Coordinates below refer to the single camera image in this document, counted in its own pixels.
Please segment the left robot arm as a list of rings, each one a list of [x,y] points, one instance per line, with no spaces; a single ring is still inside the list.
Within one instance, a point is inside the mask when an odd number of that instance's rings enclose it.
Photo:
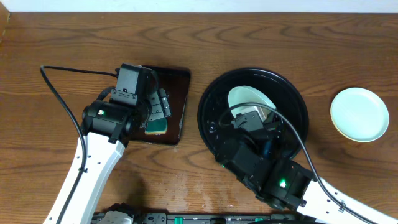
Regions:
[[[162,142],[171,116],[169,98],[159,89],[143,109],[104,100],[107,89],[83,111],[75,157],[46,223],[90,223],[112,170],[130,141]]]

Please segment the green yellow sponge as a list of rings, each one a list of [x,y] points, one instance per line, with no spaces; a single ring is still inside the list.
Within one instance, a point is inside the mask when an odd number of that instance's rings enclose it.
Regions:
[[[161,118],[148,122],[145,128],[146,135],[163,135],[167,132],[167,119]]]

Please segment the pale green plate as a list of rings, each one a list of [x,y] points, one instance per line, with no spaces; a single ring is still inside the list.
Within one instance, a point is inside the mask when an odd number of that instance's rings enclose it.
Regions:
[[[261,103],[263,105],[270,106],[276,109],[275,104],[265,95],[263,92],[251,86],[237,86],[232,88],[228,93],[228,105],[232,107],[241,103]],[[239,114],[243,115],[249,112],[258,112],[260,119],[264,122],[268,114],[271,112],[267,108],[258,106],[241,106],[231,110],[233,118],[236,118]]]
[[[383,100],[365,88],[339,92],[331,102],[330,117],[344,137],[356,142],[379,139],[389,127],[389,112]]]

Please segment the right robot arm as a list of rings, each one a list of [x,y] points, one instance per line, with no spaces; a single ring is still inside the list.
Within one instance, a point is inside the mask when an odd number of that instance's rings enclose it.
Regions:
[[[284,149],[300,144],[288,124],[235,119],[221,127],[226,136],[216,148],[216,160],[258,200],[323,223],[397,223],[397,219],[339,191],[314,170],[285,157]]]

